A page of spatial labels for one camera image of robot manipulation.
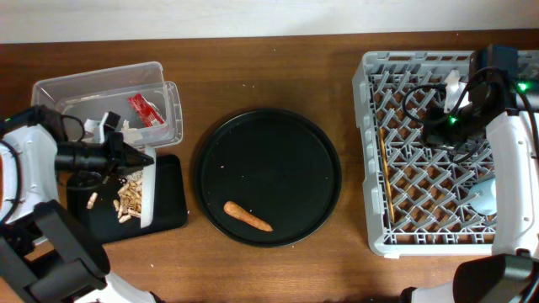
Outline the white tissue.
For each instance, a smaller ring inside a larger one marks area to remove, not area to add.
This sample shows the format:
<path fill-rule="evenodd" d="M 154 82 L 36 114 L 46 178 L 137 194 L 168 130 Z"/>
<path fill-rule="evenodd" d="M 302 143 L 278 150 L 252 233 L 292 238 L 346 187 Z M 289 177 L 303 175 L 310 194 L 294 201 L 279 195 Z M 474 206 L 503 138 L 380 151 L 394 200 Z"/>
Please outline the white tissue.
<path fill-rule="evenodd" d="M 137 128 L 130 127 L 130 121 L 124 120 L 120 132 L 124 136 L 124 141 L 127 144 L 134 145 L 142 139 L 142 135 Z"/>

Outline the grey plate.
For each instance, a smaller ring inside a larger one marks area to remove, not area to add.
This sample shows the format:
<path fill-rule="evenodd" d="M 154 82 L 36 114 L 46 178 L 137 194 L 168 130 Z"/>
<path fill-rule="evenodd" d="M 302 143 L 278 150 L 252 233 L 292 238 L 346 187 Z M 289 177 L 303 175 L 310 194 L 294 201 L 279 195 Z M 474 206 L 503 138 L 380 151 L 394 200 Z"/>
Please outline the grey plate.
<path fill-rule="evenodd" d="M 152 224 L 153 212 L 154 212 L 154 195 L 155 195 L 155 181 L 157 160 L 156 151 L 153 147 L 146 146 L 144 152 L 152 158 L 154 163 L 150 166 L 146 166 L 142 170 L 142 195 L 141 195 L 141 229 L 147 228 Z"/>

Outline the red snack wrapper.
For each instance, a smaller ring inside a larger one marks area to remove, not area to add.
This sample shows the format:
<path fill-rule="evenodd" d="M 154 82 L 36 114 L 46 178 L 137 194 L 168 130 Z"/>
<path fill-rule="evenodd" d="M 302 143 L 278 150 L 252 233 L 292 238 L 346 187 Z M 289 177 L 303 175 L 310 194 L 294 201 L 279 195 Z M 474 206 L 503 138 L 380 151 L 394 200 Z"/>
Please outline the red snack wrapper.
<path fill-rule="evenodd" d="M 129 97 L 130 106 L 136 111 L 145 127 L 163 125 L 165 120 L 161 116 L 157 106 L 147 101 L 140 93 Z"/>

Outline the light blue cup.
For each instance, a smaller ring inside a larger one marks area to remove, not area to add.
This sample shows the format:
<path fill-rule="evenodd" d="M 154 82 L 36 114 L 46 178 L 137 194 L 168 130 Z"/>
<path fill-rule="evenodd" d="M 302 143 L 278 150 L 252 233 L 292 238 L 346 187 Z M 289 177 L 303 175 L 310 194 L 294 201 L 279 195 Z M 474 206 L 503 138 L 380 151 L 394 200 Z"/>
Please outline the light blue cup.
<path fill-rule="evenodd" d="M 469 205 L 481 215 L 497 213 L 496 182 L 494 178 L 473 185 L 469 190 Z"/>

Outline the orange carrot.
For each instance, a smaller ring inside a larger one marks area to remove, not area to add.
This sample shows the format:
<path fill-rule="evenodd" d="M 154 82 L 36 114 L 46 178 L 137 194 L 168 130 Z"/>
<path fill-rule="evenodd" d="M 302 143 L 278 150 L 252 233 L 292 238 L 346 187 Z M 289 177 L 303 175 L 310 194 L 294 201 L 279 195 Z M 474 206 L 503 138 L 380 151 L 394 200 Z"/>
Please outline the orange carrot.
<path fill-rule="evenodd" d="M 265 232 L 273 231 L 273 228 L 270 224 L 266 223 L 265 221 L 262 221 L 258 217 L 247 212 L 244 208 L 242 208 L 235 202 L 227 201 L 224 204 L 223 209 L 227 215 L 239 221 L 242 221 L 258 230 L 265 231 Z"/>

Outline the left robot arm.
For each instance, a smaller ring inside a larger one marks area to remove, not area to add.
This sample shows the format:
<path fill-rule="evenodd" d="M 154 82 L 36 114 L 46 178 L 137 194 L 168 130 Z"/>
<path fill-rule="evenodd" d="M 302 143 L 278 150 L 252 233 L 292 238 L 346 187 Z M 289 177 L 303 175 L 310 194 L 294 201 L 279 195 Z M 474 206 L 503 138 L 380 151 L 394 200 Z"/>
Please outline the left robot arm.
<path fill-rule="evenodd" d="M 154 167 L 116 131 L 109 112 L 98 143 L 68 138 L 67 116 L 36 105 L 1 123 L 1 275 L 25 302 L 158 302 L 110 269 L 108 256 L 65 209 L 57 177 L 73 173 L 77 189 L 100 187 L 109 176 Z"/>

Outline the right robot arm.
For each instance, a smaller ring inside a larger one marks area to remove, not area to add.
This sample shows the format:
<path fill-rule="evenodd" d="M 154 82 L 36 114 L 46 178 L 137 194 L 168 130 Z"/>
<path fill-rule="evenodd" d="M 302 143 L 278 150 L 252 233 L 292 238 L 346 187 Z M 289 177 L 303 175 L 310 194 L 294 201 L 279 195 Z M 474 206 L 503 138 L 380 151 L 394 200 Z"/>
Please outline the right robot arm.
<path fill-rule="evenodd" d="M 449 112 L 430 108 L 423 119 L 427 147 L 455 156 L 471 139 L 493 154 L 497 227 L 492 254 L 462 263 L 452 281 L 409 287 L 401 302 L 536 302 L 538 300 L 538 82 L 518 75 L 518 50 L 489 45 L 472 53 L 470 76 Z"/>

